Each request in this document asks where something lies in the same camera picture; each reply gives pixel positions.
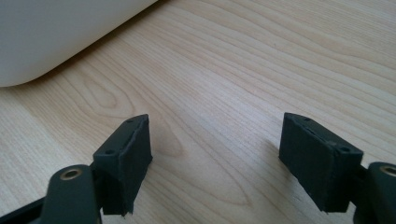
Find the white plastic bin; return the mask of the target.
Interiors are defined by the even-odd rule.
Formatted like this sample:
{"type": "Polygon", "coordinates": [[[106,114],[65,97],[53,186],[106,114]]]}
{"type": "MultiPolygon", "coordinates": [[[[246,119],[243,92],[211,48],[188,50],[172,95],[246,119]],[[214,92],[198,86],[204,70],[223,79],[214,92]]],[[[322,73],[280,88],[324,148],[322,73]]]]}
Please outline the white plastic bin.
{"type": "Polygon", "coordinates": [[[43,76],[158,0],[0,0],[0,88],[43,76]]]}

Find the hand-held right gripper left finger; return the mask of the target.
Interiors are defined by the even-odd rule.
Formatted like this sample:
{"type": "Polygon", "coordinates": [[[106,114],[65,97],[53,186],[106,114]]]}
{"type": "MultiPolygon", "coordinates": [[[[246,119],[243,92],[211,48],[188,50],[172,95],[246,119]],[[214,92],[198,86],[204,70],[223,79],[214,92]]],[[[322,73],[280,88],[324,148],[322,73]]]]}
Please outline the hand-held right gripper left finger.
{"type": "Polygon", "coordinates": [[[93,170],[103,180],[105,215],[134,211],[134,200],[152,161],[147,114],[125,120],[93,154],[93,170]]]}

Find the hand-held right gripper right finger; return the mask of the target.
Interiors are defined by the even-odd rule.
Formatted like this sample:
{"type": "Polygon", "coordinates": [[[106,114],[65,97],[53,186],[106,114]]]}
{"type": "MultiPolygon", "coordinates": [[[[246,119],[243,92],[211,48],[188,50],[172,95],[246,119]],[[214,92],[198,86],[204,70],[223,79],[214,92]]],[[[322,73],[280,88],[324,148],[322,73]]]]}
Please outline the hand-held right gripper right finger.
{"type": "Polygon", "coordinates": [[[313,119],[286,113],[279,158],[324,212],[345,212],[363,152],[313,119]]]}

